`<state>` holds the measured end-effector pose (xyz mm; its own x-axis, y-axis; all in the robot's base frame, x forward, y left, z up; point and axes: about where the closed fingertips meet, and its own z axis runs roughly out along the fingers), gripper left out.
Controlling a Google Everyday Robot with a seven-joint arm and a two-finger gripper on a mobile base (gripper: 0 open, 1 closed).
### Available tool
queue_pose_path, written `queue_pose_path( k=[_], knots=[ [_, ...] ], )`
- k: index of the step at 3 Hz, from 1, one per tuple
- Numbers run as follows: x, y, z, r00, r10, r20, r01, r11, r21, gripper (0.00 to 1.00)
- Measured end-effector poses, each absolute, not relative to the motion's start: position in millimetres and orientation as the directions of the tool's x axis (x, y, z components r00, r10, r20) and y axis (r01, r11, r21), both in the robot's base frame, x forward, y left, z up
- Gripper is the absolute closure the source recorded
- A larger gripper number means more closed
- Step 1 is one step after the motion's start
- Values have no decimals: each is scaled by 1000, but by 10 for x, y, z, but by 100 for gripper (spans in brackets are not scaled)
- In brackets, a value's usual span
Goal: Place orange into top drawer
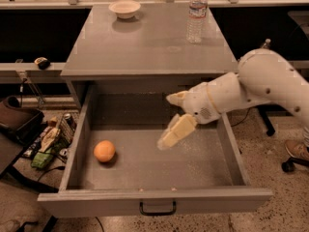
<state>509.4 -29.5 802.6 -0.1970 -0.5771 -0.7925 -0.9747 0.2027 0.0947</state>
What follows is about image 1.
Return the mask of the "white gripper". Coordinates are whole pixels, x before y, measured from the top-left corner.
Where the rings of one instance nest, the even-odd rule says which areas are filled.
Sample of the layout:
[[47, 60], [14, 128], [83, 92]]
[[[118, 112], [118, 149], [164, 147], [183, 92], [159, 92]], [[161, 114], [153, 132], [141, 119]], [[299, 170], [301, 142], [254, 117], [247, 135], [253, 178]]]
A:
[[220, 113], [209, 98], [208, 83], [202, 82], [188, 91], [170, 94], [166, 100], [183, 109], [184, 115], [176, 114], [157, 141], [159, 150], [174, 147], [196, 129], [198, 124], [208, 124], [220, 118]]

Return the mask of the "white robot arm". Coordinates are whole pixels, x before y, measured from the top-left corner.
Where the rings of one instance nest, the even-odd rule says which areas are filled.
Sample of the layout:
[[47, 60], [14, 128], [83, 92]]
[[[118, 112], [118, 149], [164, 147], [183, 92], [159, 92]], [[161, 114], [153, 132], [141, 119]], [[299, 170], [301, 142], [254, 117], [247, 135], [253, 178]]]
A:
[[276, 103], [309, 127], [309, 83], [278, 53], [258, 48], [239, 61], [239, 71], [228, 72], [210, 82], [202, 82], [187, 91], [166, 97], [183, 109], [175, 115], [157, 141], [161, 150], [175, 146], [222, 114], [260, 104]]

